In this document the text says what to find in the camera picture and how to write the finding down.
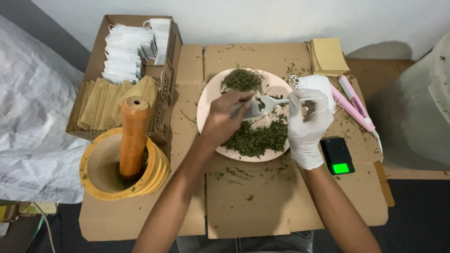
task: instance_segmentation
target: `gray shorts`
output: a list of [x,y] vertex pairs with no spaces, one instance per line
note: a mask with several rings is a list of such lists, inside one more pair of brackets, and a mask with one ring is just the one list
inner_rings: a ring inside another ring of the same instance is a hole
[[312,253],[314,231],[293,232],[289,235],[208,239],[207,235],[178,236],[180,253],[239,253],[239,252],[301,252]]

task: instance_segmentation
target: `black digital scale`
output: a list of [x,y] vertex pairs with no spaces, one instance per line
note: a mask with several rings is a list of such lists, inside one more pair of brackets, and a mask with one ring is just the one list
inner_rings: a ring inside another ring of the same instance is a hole
[[320,141],[320,146],[322,147],[331,175],[335,176],[355,172],[355,167],[351,162],[351,155],[344,138],[324,139]]

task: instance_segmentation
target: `bare hand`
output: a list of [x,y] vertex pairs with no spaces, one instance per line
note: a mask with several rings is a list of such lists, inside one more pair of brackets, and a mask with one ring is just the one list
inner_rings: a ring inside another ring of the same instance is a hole
[[[249,100],[254,95],[255,91],[237,92],[233,90],[214,100],[211,103],[201,136],[205,136],[214,148],[226,142],[241,126],[245,112],[252,105]],[[238,114],[231,118],[231,106],[237,102],[244,103],[244,105],[239,109]]]

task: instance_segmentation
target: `white latex glove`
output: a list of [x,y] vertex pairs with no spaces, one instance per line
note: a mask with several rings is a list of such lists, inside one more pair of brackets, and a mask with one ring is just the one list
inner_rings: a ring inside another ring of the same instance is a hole
[[[301,98],[321,99],[300,101]],[[319,141],[334,118],[328,105],[328,97],[320,90],[299,89],[291,92],[289,98],[288,140],[292,158],[304,169],[312,170],[324,163],[319,151]],[[302,106],[308,108],[305,121]]]

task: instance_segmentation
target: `pink plate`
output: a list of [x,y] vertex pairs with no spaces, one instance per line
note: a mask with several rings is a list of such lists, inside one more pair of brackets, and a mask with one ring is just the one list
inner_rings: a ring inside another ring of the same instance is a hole
[[[198,109],[197,109],[197,126],[198,131],[200,133],[202,132],[206,118],[208,117],[211,102],[222,96],[220,90],[221,82],[231,71],[233,71],[232,68],[218,73],[211,79],[211,81],[209,81],[209,83],[203,90],[202,95],[200,97],[200,101],[198,102]],[[288,94],[292,91],[292,88],[291,86],[289,86],[289,84],[287,84],[283,79],[279,78],[274,74],[270,74],[262,70],[257,71],[264,77],[264,79],[262,79],[262,90],[264,93],[266,93],[267,95],[277,95],[277,96],[283,95],[283,98],[287,98]],[[287,116],[288,108],[289,108],[288,105],[286,105],[286,107],[284,108],[278,106],[278,108],[276,109],[277,112],[276,115],[273,115],[272,113],[265,113],[265,116],[263,116],[262,118],[257,119],[256,121],[252,120],[253,122],[252,127],[269,126],[273,120],[278,119],[278,115],[284,113]],[[264,155],[260,156],[260,158],[257,158],[256,156],[255,157],[242,156],[241,154],[239,154],[238,151],[229,150],[224,147],[218,147],[216,151],[224,156],[240,161],[265,162],[275,159],[278,156],[282,155],[284,152],[286,152],[286,150],[288,150],[288,148],[289,143],[288,140],[286,139],[286,144],[284,146],[283,152],[279,151],[275,152],[273,150],[266,149]]]

